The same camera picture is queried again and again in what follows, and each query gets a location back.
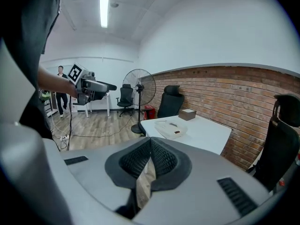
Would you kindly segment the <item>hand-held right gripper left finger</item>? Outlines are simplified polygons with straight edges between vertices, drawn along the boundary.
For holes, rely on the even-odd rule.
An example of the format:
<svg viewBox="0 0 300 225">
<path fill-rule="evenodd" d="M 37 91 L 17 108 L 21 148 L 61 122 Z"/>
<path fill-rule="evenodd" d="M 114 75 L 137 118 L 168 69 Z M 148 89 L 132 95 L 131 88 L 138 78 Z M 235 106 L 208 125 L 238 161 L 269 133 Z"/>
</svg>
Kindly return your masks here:
<svg viewBox="0 0 300 225">
<path fill-rule="evenodd" d="M 149 138 L 61 156 L 81 186 L 106 208 L 128 219 L 138 213 L 136 181 L 150 158 Z"/>
</svg>

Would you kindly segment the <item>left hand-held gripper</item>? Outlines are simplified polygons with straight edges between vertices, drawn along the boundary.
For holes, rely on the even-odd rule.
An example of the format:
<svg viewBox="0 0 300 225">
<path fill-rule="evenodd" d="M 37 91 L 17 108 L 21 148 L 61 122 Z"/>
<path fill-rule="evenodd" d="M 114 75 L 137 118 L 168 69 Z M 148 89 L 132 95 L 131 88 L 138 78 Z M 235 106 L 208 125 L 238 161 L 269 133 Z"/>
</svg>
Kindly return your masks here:
<svg viewBox="0 0 300 225">
<path fill-rule="evenodd" d="M 67 76 L 75 85 L 77 105 L 86 105 L 91 100 L 101 100 L 110 90 L 117 89 L 113 84 L 96 81 L 94 72 L 76 63 Z"/>
</svg>

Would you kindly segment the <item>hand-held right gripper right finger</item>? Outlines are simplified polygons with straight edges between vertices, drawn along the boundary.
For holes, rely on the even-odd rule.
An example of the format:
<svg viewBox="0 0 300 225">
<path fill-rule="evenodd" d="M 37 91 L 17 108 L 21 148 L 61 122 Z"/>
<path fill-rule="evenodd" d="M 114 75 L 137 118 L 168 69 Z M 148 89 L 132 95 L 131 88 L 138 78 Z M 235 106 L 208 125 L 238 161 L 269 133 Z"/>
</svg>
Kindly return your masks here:
<svg viewBox="0 0 300 225">
<path fill-rule="evenodd" d="M 231 223 L 258 208 L 269 192 L 213 152 L 153 137 L 156 179 L 136 223 Z"/>
</svg>

